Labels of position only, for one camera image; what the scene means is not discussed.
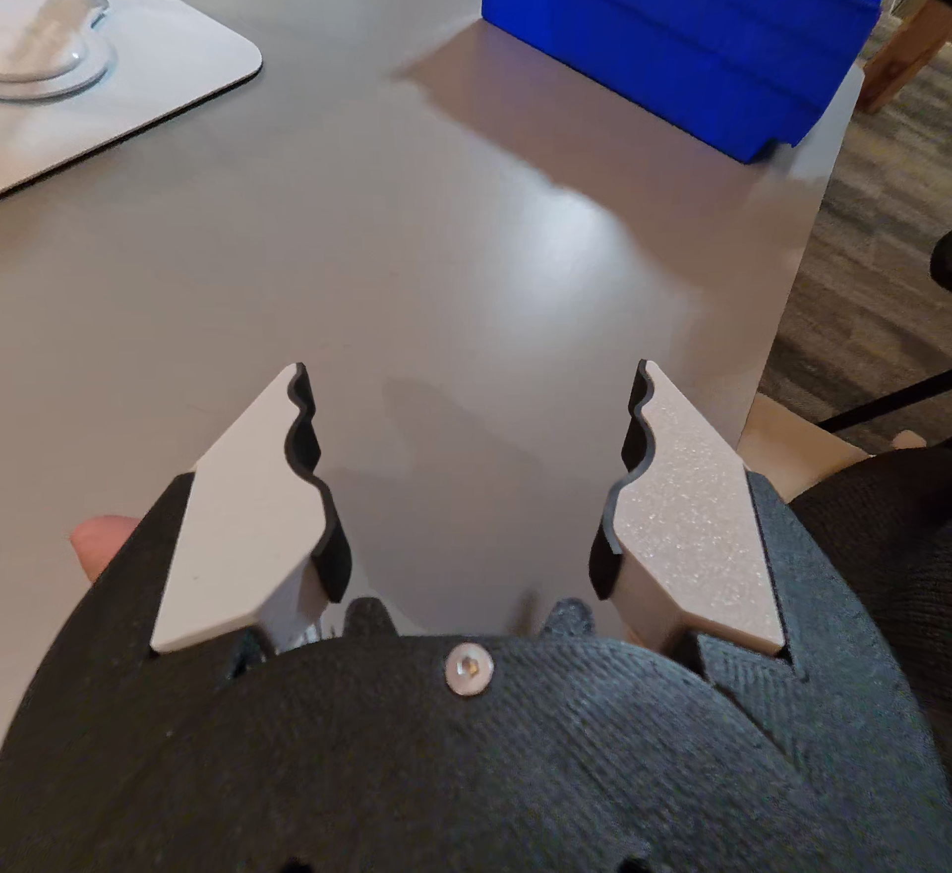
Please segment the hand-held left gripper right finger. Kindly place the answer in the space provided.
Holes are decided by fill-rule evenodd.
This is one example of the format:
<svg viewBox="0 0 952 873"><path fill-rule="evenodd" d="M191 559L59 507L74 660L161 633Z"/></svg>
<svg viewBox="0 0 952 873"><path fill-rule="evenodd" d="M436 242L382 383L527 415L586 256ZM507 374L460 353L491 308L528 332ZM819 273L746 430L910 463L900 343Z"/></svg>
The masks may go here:
<svg viewBox="0 0 952 873"><path fill-rule="evenodd" d="M747 468L684 393L642 360L589 580L629 641L672 655L690 633L776 657L786 640Z"/></svg>

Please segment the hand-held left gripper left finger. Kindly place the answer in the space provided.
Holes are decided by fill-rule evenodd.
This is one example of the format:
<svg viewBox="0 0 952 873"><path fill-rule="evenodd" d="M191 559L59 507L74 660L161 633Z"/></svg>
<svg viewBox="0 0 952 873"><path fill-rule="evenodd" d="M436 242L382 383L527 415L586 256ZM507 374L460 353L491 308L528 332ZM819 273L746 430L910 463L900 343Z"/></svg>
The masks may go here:
<svg viewBox="0 0 952 873"><path fill-rule="evenodd" d="M241 629L282 653L320 641L351 547L327 484L303 363L283 368L195 464L150 639L166 655Z"/></svg>

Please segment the blue plastic bin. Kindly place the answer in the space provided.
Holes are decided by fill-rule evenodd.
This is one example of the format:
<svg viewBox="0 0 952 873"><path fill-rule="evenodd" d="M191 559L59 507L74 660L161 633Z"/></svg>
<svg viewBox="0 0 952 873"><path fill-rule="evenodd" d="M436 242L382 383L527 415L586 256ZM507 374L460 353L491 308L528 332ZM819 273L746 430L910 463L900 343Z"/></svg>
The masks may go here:
<svg viewBox="0 0 952 873"><path fill-rule="evenodd" d="M482 16L747 164L814 128L881 2L482 0Z"/></svg>

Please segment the grey desk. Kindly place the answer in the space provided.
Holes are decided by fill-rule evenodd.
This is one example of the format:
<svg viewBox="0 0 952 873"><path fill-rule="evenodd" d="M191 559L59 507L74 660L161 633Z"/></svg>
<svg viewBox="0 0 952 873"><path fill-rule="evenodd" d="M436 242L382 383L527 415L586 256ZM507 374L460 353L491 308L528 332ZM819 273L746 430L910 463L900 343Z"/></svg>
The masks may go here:
<svg viewBox="0 0 952 873"><path fill-rule="evenodd" d="M590 597L656 361L736 444L853 105L741 165L481 0L183 0L256 78L2 198L2 730L139 516L306 365L368 590L423 629Z"/></svg>

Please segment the person's left hand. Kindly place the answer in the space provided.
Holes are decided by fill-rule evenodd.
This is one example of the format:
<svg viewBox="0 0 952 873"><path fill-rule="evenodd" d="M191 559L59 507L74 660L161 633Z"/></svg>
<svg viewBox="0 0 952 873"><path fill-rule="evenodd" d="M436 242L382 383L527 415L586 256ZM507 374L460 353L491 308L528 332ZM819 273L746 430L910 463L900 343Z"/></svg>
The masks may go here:
<svg viewBox="0 0 952 873"><path fill-rule="evenodd" d="M94 583L134 533L139 518L102 515L78 524L69 543L89 582Z"/></svg>

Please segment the person's black sweater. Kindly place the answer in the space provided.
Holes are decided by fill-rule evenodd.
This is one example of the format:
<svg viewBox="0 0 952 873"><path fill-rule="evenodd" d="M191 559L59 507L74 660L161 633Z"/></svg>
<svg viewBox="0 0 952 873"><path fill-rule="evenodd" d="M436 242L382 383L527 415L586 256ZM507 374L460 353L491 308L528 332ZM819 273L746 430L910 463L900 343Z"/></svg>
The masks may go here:
<svg viewBox="0 0 952 873"><path fill-rule="evenodd" d="M866 458L790 507L891 646L950 774L950 442Z"/></svg>

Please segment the black office chair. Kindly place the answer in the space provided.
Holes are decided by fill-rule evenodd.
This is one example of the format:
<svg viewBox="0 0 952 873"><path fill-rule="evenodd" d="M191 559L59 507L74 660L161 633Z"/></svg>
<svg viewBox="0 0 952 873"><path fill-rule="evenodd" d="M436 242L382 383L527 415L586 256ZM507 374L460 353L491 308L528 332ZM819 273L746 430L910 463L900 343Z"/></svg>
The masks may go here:
<svg viewBox="0 0 952 873"><path fill-rule="evenodd" d="M933 248L929 270L932 281L950 293L951 232L944 235ZM951 370L946 369L921 382L827 418L820 422L818 427L828 433L839 433L851 427L864 426L890 413L904 410L949 391L951 391Z"/></svg>

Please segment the white document stand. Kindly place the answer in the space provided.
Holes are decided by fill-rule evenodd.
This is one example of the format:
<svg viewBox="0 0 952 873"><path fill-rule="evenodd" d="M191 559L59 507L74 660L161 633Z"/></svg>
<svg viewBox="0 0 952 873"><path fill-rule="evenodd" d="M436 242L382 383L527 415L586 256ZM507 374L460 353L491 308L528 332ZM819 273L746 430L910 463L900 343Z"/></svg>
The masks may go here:
<svg viewBox="0 0 952 873"><path fill-rule="evenodd" d="M252 42L182 0L1 0L1 193L262 66Z"/></svg>

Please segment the wooden table leg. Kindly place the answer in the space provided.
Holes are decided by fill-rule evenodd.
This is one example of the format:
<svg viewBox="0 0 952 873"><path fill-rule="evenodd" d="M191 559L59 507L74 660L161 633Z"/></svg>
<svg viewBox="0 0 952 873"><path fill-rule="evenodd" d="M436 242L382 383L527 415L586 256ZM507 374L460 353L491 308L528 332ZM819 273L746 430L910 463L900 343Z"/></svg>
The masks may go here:
<svg viewBox="0 0 952 873"><path fill-rule="evenodd" d="M872 115L887 105L934 59L950 37L950 5L944 0L924 0L919 10L863 66L857 110Z"/></svg>

